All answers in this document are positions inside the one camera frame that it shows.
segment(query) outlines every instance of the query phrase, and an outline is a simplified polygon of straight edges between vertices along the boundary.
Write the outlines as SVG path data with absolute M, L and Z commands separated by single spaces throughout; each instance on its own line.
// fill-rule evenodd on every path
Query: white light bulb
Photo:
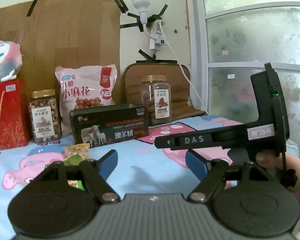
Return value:
M 150 5 L 150 0 L 132 0 L 132 4 L 139 11 L 141 23 L 146 24 L 148 22 L 147 8 Z

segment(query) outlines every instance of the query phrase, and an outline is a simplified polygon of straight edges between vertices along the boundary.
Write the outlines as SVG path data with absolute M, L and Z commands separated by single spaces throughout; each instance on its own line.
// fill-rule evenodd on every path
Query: sticker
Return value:
M 12 91 L 16 91 L 16 85 L 15 84 L 6 86 L 6 92 L 12 92 Z
M 188 106 L 192 106 L 190 97 L 188 97 Z
M 65 80 L 68 80 L 68 79 L 70 79 L 71 78 L 71 75 L 67 75 L 67 76 L 64 76 L 64 77 L 62 77 L 62 81 L 65 81 Z
M 33 108 L 31 111 L 36 138 L 55 135 L 51 107 Z
M 248 139 L 255 140 L 274 136 L 273 123 L 247 129 Z
M 155 118 L 161 119 L 170 116 L 169 109 L 169 90 L 155 89 L 154 90 Z

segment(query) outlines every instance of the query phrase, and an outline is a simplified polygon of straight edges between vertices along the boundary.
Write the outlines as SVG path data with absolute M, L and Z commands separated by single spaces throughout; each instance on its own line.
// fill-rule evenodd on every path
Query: stuffed animal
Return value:
M 12 41 L 0 41 L 0 82 L 16 79 L 21 66 L 20 45 Z

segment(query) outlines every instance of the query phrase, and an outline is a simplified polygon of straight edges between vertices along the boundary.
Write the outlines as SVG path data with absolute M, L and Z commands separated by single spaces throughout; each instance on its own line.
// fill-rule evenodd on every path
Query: finger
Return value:
M 277 167 L 282 170 L 282 155 L 276 157 L 274 151 L 266 150 L 259 152 L 256 156 L 256 161 L 260 166 L 266 169 Z M 293 192 L 293 195 L 300 202 L 300 159 L 296 156 L 286 153 L 286 163 L 287 170 L 294 169 L 298 177 L 296 185 L 294 187 L 289 187 L 288 190 Z

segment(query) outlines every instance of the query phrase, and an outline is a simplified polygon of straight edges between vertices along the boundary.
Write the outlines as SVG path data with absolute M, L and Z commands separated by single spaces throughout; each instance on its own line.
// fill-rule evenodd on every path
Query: label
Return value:
M 111 90 L 109 90 L 109 89 L 102 89 L 101 91 L 100 91 L 100 96 L 103 98 L 103 99 L 105 99 L 105 100 L 108 100 L 108 99 L 110 99 L 111 98 Z
M 112 68 L 110 67 L 103 67 L 101 69 L 101 75 L 100 75 L 100 86 L 104 88 L 109 88 L 110 83 L 110 75 L 111 75 Z
M 37 138 L 53 136 L 55 134 L 52 122 L 51 107 L 33 108 L 32 119 Z
M 15 84 L 6 86 L 6 92 L 12 92 L 12 91 L 16 91 L 16 85 Z
M 144 107 L 137 108 L 137 116 L 139 116 L 139 115 L 145 115 Z
M 170 116 L 169 109 L 169 90 L 168 89 L 155 89 L 154 90 L 154 104 L 155 104 L 155 118 L 161 119 Z
M 188 104 L 188 106 L 192 106 L 190 97 L 188 97 L 188 102 L 187 102 L 187 104 Z
M 274 136 L 273 123 L 247 129 L 248 139 L 255 140 Z
M 68 79 L 70 79 L 71 78 L 71 75 L 67 75 L 67 76 L 63 76 L 62 77 L 62 81 L 65 81 L 65 80 L 68 80 Z

